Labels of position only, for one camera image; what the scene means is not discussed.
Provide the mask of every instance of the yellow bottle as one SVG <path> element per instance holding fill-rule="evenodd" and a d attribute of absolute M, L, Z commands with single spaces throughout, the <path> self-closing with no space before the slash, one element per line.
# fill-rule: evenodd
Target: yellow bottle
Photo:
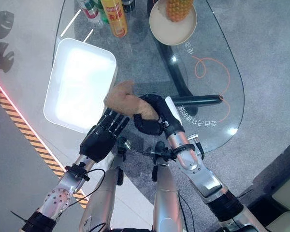
<path fill-rule="evenodd" d="M 121 0 L 101 0 L 101 3 L 110 23 L 112 33 L 116 37 L 125 36 L 128 27 Z"/>

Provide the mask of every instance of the pineapple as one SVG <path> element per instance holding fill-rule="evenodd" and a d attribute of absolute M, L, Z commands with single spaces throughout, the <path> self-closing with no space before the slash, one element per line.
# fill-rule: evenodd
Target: pineapple
<path fill-rule="evenodd" d="M 182 21 L 189 13 L 193 0 L 167 0 L 166 11 L 172 22 Z"/>

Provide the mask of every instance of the plate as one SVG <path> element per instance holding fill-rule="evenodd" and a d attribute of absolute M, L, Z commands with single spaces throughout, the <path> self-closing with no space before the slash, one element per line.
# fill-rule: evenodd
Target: plate
<path fill-rule="evenodd" d="M 179 45 L 194 33 L 197 26 L 197 12 L 194 6 L 180 22 L 172 22 L 166 13 L 167 0 L 159 0 L 149 16 L 150 29 L 155 38 L 165 45 Z"/>

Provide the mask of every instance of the glass table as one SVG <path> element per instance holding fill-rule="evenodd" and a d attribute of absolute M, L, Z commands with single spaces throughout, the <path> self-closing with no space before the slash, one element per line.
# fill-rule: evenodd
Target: glass table
<path fill-rule="evenodd" d="M 205 0 L 195 0 L 197 27 L 193 35 L 177 46 L 158 42 L 149 27 L 153 1 L 137 1 L 126 14 L 128 33 L 112 35 L 100 17 L 87 19 L 75 1 L 65 1 L 57 31 L 56 45 L 74 38 L 111 51 L 117 60 L 116 83 L 135 82 L 141 96 L 155 93 L 171 96 L 180 114 L 186 135 L 198 134 L 205 152 L 214 150 L 237 132 L 244 110 L 242 79 L 226 38 Z M 196 105 L 200 98 L 212 100 Z M 131 148 L 142 152 L 164 136 L 147 136 L 129 123 L 122 133 Z"/>

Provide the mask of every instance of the white tray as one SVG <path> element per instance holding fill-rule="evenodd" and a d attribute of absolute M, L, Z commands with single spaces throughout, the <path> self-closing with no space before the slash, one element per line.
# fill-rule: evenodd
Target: white tray
<path fill-rule="evenodd" d="M 114 55 L 74 39 L 57 48 L 44 104 L 52 123 L 87 133 L 103 114 L 104 103 L 117 74 Z"/>

